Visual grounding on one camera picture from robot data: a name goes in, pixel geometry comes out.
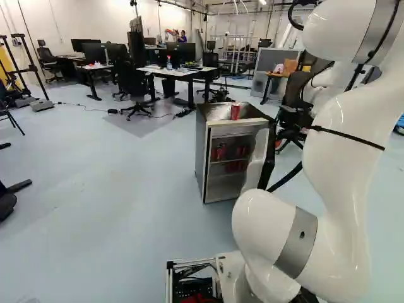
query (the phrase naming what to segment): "water bottle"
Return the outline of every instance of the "water bottle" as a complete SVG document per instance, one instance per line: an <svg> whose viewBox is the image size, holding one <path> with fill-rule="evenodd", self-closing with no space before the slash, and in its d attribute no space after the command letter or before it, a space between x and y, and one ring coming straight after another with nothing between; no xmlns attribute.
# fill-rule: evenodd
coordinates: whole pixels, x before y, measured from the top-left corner
<svg viewBox="0 0 404 303"><path fill-rule="evenodd" d="M171 58L171 56L167 56L167 69L170 71L171 69L172 69L172 64L171 64L171 61L170 61L170 58Z"/></svg>

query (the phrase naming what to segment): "floor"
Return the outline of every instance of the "floor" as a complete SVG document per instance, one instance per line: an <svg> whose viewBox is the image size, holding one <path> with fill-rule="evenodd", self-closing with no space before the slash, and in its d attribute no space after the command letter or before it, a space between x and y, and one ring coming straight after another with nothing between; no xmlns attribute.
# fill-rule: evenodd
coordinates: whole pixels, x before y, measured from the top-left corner
<svg viewBox="0 0 404 303"><path fill-rule="evenodd" d="M159 81L156 86L162 91ZM115 90L98 86L100 102L86 98L89 88L82 85L50 87L48 93L54 102L86 109L129 105L113 101ZM187 98L184 83L177 90ZM248 90L229 90L236 100L277 112ZM42 96L36 86L32 91ZM196 100L202 102L201 95ZM163 302L167 260L237 249L233 203L201 202L194 178L195 113L127 122L66 104L13 114L27 135L0 123L0 141L13 145L0 151L0 177L6 185L28 178L33 185L18 193L16 211L0 225L2 303ZM270 182L292 169L300 154L288 146ZM361 302L399 302L404 295L403 156L404 138L392 134L369 193L373 276ZM323 211L303 173L276 194L317 215Z"/></svg>

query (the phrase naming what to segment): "can on fridge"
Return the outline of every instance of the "can on fridge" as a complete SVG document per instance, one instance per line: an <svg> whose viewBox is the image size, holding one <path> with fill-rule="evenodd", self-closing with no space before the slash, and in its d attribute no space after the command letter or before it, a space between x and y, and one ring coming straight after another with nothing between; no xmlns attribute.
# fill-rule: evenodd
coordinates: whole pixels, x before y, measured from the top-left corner
<svg viewBox="0 0 404 303"><path fill-rule="evenodd" d="M232 110L230 112L230 119L231 120L238 120L240 118L240 105L239 104L232 104Z"/></svg>

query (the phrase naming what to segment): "mini fridge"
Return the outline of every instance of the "mini fridge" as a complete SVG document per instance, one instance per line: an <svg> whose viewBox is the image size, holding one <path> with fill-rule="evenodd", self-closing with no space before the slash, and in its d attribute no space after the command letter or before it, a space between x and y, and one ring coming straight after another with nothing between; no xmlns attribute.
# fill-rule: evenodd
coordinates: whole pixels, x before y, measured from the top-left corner
<svg viewBox="0 0 404 303"><path fill-rule="evenodd" d="M247 102L238 102L238 120L230 120L234 103L198 104L195 175L203 203L236 199L257 188L267 154L273 119Z"/></svg>

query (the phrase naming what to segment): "gray mat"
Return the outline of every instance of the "gray mat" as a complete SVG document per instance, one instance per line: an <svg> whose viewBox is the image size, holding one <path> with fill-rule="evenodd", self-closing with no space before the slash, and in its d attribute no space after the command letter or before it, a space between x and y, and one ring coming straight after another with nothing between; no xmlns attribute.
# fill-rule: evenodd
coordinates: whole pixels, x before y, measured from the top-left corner
<svg viewBox="0 0 404 303"><path fill-rule="evenodd" d="M126 120L126 116L130 112L125 112L123 115L109 115L104 118L107 122L124 129L125 131L142 138L155 130L167 125L172 122L173 114L178 113L180 110L177 106L174 106L170 100L160 100L155 103L154 109L146 109L151 111L151 114L155 117L161 117L166 114L169 114L165 117L161 118L152 118L147 116L141 116L136 113L131 117L131 121Z"/></svg>

